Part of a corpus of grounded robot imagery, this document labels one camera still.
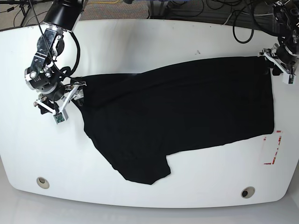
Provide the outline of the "black t-shirt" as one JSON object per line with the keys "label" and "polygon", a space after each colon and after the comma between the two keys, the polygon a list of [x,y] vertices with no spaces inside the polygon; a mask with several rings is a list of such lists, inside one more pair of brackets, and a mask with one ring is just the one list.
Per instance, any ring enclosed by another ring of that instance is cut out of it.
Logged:
{"label": "black t-shirt", "polygon": [[139,74],[81,77],[84,131],[125,180],[151,185],[166,157],[274,131],[271,72],[264,57],[178,63]]}

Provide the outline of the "red tape marking rectangle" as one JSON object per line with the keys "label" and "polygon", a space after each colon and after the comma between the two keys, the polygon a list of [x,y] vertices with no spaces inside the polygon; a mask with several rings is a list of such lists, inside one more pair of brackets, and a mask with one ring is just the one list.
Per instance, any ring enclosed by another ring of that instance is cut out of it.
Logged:
{"label": "red tape marking rectangle", "polygon": [[283,131],[274,131],[263,139],[261,151],[261,163],[263,165],[273,165],[275,163],[278,150],[280,147]]}

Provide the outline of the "left table grommet hole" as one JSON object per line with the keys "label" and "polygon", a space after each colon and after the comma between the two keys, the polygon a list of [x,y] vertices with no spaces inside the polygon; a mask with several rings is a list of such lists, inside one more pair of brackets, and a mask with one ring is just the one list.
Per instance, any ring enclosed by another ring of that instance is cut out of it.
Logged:
{"label": "left table grommet hole", "polygon": [[42,177],[38,177],[36,182],[37,182],[38,186],[42,189],[48,189],[50,187],[49,182]]}

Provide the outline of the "table grommet hole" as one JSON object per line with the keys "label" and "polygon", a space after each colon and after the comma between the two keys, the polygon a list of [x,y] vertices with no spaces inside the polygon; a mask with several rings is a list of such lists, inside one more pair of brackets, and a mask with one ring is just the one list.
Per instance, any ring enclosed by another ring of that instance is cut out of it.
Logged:
{"label": "table grommet hole", "polygon": [[48,189],[50,187],[49,182],[42,177],[38,177],[36,182],[37,182],[38,186],[42,189]]}
{"label": "table grommet hole", "polygon": [[254,187],[246,187],[242,192],[241,192],[241,197],[248,199],[251,198],[255,193],[255,188]]}

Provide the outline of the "black tripod stand legs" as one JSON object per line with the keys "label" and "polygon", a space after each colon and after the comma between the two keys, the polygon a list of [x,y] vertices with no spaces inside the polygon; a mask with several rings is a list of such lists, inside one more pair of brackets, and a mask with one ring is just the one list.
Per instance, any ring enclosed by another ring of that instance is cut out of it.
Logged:
{"label": "black tripod stand legs", "polygon": [[[2,3],[0,1],[0,30],[8,30],[14,28],[22,28],[26,26],[34,26],[37,21],[34,12],[28,4],[21,4],[20,0],[16,0],[16,4]],[[32,5],[40,24],[43,23],[46,13],[52,6],[52,0],[33,0]]]}

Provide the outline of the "right table grommet hole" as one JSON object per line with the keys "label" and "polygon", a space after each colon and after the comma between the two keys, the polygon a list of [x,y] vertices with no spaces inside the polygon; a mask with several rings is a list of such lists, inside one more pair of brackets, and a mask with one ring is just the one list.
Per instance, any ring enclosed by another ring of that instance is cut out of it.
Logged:
{"label": "right table grommet hole", "polygon": [[248,199],[251,198],[255,193],[255,188],[254,187],[246,187],[242,192],[241,192],[241,197]]}

